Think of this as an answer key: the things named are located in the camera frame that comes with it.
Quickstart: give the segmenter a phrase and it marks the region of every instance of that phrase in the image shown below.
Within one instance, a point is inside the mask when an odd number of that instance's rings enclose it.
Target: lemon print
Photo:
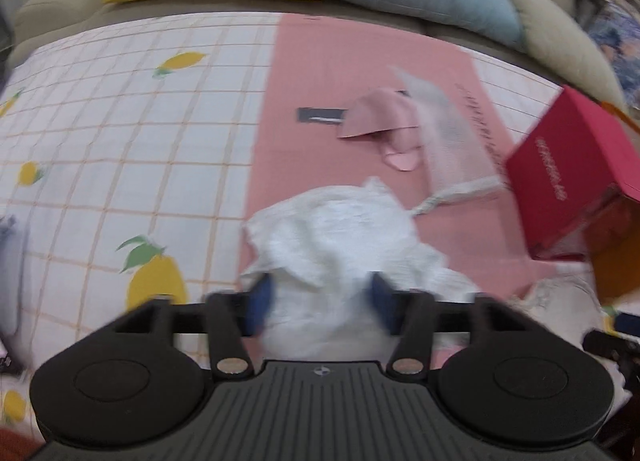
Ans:
[[[178,69],[184,69],[196,65],[204,58],[204,54],[191,51],[188,53],[180,53],[165,61],[159,68],[154,71],[154,78],[163,78]]]
[[[0,118],[2,118],[6,113],[9,112],[9,109],[12,108],[15,102],[18,101],[18,98],[20,98],[20,95],[22,94],[23,91],[24,91],[24,88],[20,89],[11,98],[9,98],[6,102],[4,102],[4,105],[0,106]]]
[[[19,423],[24,420],[27,404],[19,393],[16,391],[8,391],[4,395],[2,411],[4,412],[4,417],[9,421]]]
[[[187,290],[174,258],[164,255],[164,248],[157,247],[144,235],[125,241],[117,249],[133,244],[137,246],[129,253],[122,271],[141,267],[129,282],[127,310],[160,295],[171,297],[174,304],[186,304]]]
[[[18,184],[23,186],[31,186],[44,175],[42,169],[33,161],[28,161],[20,167],[18,174]]]

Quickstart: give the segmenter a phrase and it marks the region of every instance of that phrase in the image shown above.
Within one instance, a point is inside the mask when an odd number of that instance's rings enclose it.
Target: white grid fabric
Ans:
[[[0,401],[27,401],[18,431],[40,437],[28,403],[33,371],[121,314],[127,250],[149,235],[178,264],[188,299],[231,288],[276,13],[188,14],[87,31],[39,48],[14,74],[0,105],[0,209],[31,228],[18,347],[30,369],[0,377]],[[514,142],[544,113],[558,86],[466,50]],[[152,74],[184,52],[205,56],[165,78]],[[43,165],[17,185],[27,161]],[[202,364],[206,340],[179,346]]]

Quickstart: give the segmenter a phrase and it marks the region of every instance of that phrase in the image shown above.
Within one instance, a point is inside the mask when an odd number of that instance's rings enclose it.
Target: crumpled white fabric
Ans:
[[[469,301],[478,291],[420,242],[411,213],[377,178],[304,192],[256,213],[246,230],[258,259],[243,284],[264,272],[275,281],[261,336],[267,358],[386,361],[396,339],[366,298],[373,271],[441,300]]]

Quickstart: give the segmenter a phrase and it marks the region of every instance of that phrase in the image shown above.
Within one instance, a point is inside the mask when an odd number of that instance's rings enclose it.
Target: black object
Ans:
[[[640,394],[640,344],[593,330],[584,336],[582,347],[592,355],[616,362],[625,377],[625,389]]]
[[[48,443],[35,460],[612,459],[591,438],[613,398],[589,355],[488,297],[440,303],[375,274],[370,299],[392,334],[378,362],[267,361],[255,374],[241,335],[260,329],[265,276],[248,293],[171,306],[155,300],[46,362],[31,403]],[[436,332],[470,345],[430,370]],[[206,332],[210,371],[171,346]]]
[[[613,320],[613,329],[625,335],[640,336],[640,317],[629,313],[618,313]]]
[[[335,125],[342,123],[344,108],[315,108],[300,107],[298,109],[298,121],[300,123],[322,123]]]
[[[20,356],[0,332],[0,375],[19,376],[23,370],[24,364],[20,361]]]

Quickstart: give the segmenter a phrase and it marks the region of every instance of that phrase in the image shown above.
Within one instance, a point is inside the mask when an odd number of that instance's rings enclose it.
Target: white cloth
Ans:
[[[592,329],[603,330],[602,309],[596,297],[593,272],[585,271],[536,282],[523,300],[511,299],[514,308],[570,344],[582,349],[582,338]],[[614,362],[595,357],[609,372],[614,384],[614,401],[609,416],[624,405],[630,394]]]
[[[246,230],[258,259],[244,284],[263,272],[275,281],[261,337],[267,358],[386,361],[396,339],[366,298],[374,271],[398,289],[447,301],[469,301],[478,291],[420,242],[411,213],[377,178],[304,192],[256,213]]]

